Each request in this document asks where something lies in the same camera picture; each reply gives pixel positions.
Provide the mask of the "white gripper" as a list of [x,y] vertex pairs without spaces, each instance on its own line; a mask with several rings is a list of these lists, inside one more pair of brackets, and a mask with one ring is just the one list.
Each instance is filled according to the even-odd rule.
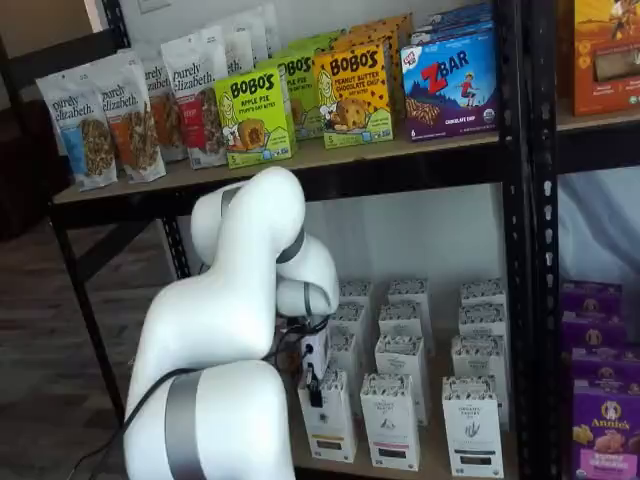
[[302,380],[312,407],[322,407],[321,380],[329,363],[330,339],[328,330],[306,335],[301,341]]

